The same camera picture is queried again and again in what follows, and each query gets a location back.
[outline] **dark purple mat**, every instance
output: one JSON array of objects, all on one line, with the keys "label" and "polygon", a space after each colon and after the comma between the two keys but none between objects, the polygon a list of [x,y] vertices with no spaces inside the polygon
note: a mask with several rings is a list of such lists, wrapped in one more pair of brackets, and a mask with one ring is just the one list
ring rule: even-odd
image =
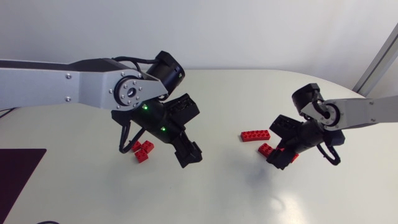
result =
[{"label": "dark purple mat", "polygon": [[4,223],[46,151],[46,149],[0,149],[0,223]]}]

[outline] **cable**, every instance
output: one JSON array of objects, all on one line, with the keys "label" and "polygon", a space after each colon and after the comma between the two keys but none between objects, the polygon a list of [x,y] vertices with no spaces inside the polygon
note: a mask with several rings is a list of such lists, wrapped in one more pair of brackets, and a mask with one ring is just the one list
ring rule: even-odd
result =
[{"label": "cable", "polygon": [[126,142],[128,136],[129,136],[129,130],[130,130],[130,123],[127,126],[122,127],[122,135],[120,136],[119,151],[123,154],[130,151],[132,146],[138,141],[138,139],[145,132],[145,129],[141,128],[141,130],[139,130],[139,132],[134,136],[134,138],[129,142],[129,144],[127,144],[127,146],[124,147],[124,143]]},{"label": "cable", "polygon": [[44,222],[39,222],[38,224],[59,224],[55,221],[44,221]]},{"label": "cable", "polygon": [[325,152],[325,150],[323,150],[323,148],[322,148],[322,146],[320,144],[317,144],[317,148],[322,153],[323,157],[325,157],[331,164],[337,166],[341,162],[340,156],[338,155],[338,153],[336,152],[336,150],[335,150],[335,148],[333,146],[327,146],[327,148],[329,149],[329,152],[335,157],[334,159],[332,159]]},{"label": "cable", "polygon": [[0,119],[3,118],[3,117],[5,117],[7,114],[11,113],[11,112],[12,112],[13,110],[15,110],[15,109],[17,109],[17,108],[6,109],[6,110],[8,110],[8,111],[5,112],[4,114],[0,115]]},{"label": "cable", "polygon": [[125,56],[120,56],[120,57],[116,57],[116,58],[112,58],[112,59],[117,62],[129,61],[129,62],[146,63],[146,64],[153,64],[153,63],[159,62],[159,60],[157,60],[157,59],[147,60],[147,59],[141,59],[141,58],[125,57]]},{"label": "cable", "polygon": [[314,107],[314,109],[320,113],[324,118],[329,119],[330,114],[327,111],[323,111],[322,108],[319,106],[318,104],[318,92],[315,92],[313,94],[313,98],[312,98],[312,106]]}]

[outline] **red plastic block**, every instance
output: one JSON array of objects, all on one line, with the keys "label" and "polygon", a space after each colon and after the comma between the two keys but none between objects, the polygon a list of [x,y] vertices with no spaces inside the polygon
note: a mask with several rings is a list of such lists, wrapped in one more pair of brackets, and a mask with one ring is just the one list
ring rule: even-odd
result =
[{"label": "red plastic block", "polygon": [[134,153],[134,155],[136,155],[136,158],[139,163],[144,162],[145,160],[148,159],[148,154],[144,150],[140,150]]},{"label": "red plastic block", "polygon": [[155,148],[154,144],[150,141],[145,141],[144,143],[142,143],[141,146],[142,150],[144,150],[146,153],[150,153],[151,150],[153,150]]},{"label": "red plastic block", "polygon": [[293,159],[291,160],[290,163],[294,162],[294,160],[296,160],[298,158],[299,154],[294,155]]},{"label": "red plastic block", "polygon": [[269,140],[271,135],[267,130],[258,130],[258,131],[243,131],[241,133],[242,141],[260,141],[260,140]]},{"label": "red plastic block", "polygon": [[137,152],[141,148],[141,143],[139,141],[136,141],[136,143],[132,146],[131,150],[133,152]]},{"label": "red plastic block", "polygon": [[267,143],[264,143],[262,146],[259,148],[259,152],[268,158],[269,154],[271,154],[272,150],[274,150],[272,147],[270,147]]},{"label": "red plastic block", "polygon": [[296,160],[298,158],[298,156],[299,156],[299,154],[296,153],[296,155],[294,155],[294,157],[293,157],[293,159],[291,160],[290,163],[294,162],[294,160]]}]

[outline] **white tabletop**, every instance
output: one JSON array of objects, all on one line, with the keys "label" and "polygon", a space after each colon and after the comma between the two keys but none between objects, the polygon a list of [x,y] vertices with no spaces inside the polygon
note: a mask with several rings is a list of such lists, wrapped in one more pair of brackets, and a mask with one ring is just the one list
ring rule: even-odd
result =
[{"label": "white tabletop", "polygon": [[[142,164],[118,151],[121,127],[110,111],[85,105],[21,108],[0,120],[0,148],[46,148],[6,219],[66,223],[396,223],[398,124],[345,130],[341,164],[318,149],[278,170],[241,142],[279,114],[303,121],[292,93],[316,82],[324,99],[359,95],[299,73],[191,70],[171,98],[188,92],[201,113],[187,134],[203,160],[182,169],[174,148],[149,133]],[[131,135],[138,131],[132,125]],[[271,133],[271,146],[280,140]]]}]

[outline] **white wall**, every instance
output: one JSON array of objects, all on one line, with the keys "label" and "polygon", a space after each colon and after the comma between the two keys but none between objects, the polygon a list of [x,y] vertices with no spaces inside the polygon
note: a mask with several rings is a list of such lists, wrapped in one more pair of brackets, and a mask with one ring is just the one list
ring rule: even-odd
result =
[{"label": "white wall", "polygon": [[392,63],[384,76],[369,93],[369,98],[398,95],[398,58]]},{"label": "white wall", "polygon": [[396,0],[0,2],[0,58],[72,62],[169,51],[185,68],[273,68],[352,88]]}]

